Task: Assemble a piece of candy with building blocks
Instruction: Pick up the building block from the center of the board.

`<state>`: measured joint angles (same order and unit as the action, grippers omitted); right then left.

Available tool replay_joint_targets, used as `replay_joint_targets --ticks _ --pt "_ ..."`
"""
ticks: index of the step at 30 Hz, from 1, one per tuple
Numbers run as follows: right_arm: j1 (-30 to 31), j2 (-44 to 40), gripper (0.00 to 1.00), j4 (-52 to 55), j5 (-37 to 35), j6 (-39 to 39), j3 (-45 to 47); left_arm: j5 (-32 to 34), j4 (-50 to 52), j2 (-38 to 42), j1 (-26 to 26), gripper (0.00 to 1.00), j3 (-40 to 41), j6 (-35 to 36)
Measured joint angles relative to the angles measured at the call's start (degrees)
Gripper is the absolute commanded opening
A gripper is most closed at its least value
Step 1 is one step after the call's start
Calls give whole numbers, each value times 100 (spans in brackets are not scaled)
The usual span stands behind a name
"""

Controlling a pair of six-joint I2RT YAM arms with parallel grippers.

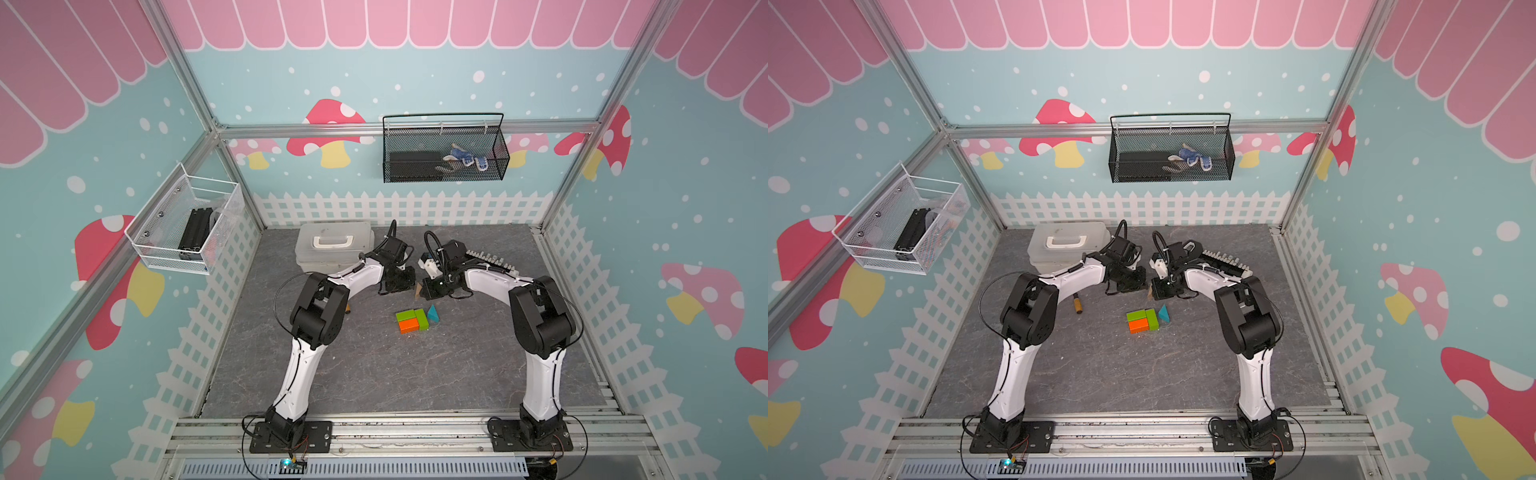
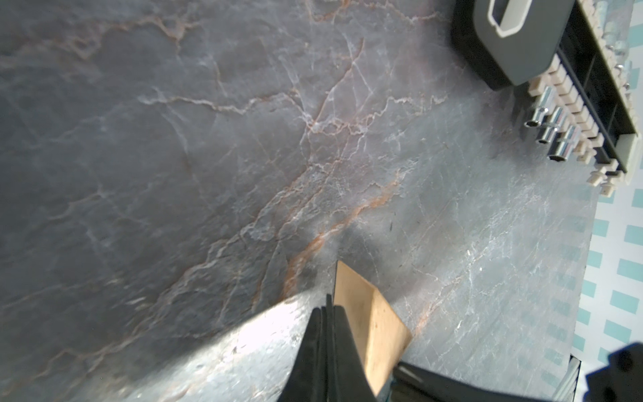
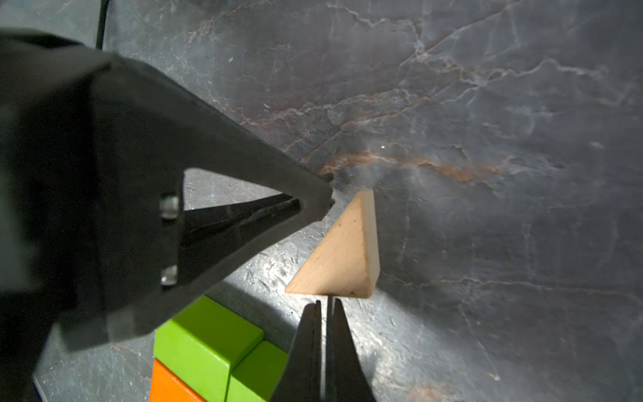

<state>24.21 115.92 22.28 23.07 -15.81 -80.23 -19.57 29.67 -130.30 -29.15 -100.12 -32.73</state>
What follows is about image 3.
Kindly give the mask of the green cube block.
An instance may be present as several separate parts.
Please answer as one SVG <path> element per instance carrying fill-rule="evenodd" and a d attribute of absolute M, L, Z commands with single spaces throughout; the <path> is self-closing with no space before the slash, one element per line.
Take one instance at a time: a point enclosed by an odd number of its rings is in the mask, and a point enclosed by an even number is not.
<path fill-rule="evenodd" d="M 264 331 L 202 296 L 155 331 L 154 357 L 207 401 L 225 401 L 232 371 Z"/>

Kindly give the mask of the orange cube block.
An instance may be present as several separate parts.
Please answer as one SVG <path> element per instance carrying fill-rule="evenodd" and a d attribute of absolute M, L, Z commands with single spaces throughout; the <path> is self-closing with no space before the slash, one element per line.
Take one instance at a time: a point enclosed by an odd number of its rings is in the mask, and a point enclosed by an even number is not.
<path fill-rule="evenodd" d="M 205 402 L 179 377 L 157 359 L 152 368 L 150 402 Z"/>

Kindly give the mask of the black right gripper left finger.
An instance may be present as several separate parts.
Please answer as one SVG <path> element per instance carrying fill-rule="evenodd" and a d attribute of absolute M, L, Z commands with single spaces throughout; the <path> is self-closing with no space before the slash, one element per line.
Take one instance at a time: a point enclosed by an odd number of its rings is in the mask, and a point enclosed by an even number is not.
<path fill-rule="evenodd" d="M 288 360 L 270 402 L 321 400 L 322 305 L 305 306 Z"/>

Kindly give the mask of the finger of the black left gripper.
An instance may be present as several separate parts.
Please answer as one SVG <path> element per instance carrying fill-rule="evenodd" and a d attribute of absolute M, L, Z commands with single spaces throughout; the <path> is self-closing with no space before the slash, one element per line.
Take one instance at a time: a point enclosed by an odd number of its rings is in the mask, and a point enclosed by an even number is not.
<path fill-rule="evenodd" d="M 1 33 L 1 346 L 150 333 L 323 218 L 326 179 L 145 63 Z"/>

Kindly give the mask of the natural wooden triangle block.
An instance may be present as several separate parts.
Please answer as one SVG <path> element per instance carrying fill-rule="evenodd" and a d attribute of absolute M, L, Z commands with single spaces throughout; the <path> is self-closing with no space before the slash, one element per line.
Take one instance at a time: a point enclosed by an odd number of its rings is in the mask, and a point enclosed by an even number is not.
<path fill-rule="evenodd" d="M 286 286 L 286 292 L 367 299 L 373 295 L 379 274 L 374 193 L 364 189 Z"/>

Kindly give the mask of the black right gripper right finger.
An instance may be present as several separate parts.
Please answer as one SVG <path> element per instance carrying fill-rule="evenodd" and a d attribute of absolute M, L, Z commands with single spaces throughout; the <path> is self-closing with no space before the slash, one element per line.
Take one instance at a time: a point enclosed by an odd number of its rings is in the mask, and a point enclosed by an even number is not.
<path fill-rule="evenodd" d="M 328 297 L 326 401 L 375 401 L 363 373 L 342 301 Z"/>

